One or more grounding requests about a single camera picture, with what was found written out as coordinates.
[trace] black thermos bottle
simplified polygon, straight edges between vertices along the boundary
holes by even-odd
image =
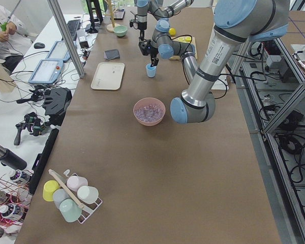
[[[19,156],[15,155],[12,151],[4,148],[0,145],[0,162],[4,166],[9,166],[10,168],[16,170],[23,170],[27,167],[25,160],[21,159]]]

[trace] yellow cup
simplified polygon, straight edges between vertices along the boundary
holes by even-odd
[[[60,188],[55,180],[49,180],[44,184],[43,199],[47,202],[53,202],[53,193]]]

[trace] light blue cup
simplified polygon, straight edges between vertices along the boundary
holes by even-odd
[[[64,200],[60,204],[59,210],[65,220],[69,223],[75,222],[81,216],[81,209],[72,199]]]
[[[146,65],[147,76],[148,76],[149,78],[155,77],[155,75],[156,75],[156,67],[157,67],[157,66],[151,67],[151,64],[147,64],[147,65]]]

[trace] mint green cup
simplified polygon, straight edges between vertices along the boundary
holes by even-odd
[[[72,199],[64,200],[60,204],[59,210],[65,220],[69,223],[75,222],[81,216],[81,209]]]

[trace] computer mouse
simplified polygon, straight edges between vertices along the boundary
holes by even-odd
[[[45,47],[44,43],[41,43],[41,42],[34,43],[34,48],[35,49],[41,49],[41,48],[44,48],[44,47]]]

